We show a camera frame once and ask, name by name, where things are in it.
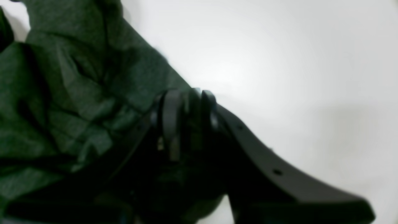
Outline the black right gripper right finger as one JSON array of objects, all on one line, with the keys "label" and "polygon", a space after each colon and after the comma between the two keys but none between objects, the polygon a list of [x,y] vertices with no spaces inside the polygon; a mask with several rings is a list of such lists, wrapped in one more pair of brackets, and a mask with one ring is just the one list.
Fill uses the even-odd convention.
[{"label": "black right gripper right finger", "polygon": [[221,180],[236,224],[370,224],[370,203],[297,169],[263,144],[210,91],[189,91],[205,160]]}]

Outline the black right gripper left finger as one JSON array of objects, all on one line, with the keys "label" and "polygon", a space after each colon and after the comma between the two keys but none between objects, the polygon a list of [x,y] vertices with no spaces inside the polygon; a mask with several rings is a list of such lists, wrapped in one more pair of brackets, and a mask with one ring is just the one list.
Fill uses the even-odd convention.
[{"label": "black right gripper left finger", "polygon": [[132,224],[140,178],[178,162],[184,113],[181,91],[155,98],[151,110],[100,159],[64,180],[11,201],[5,224]]}]

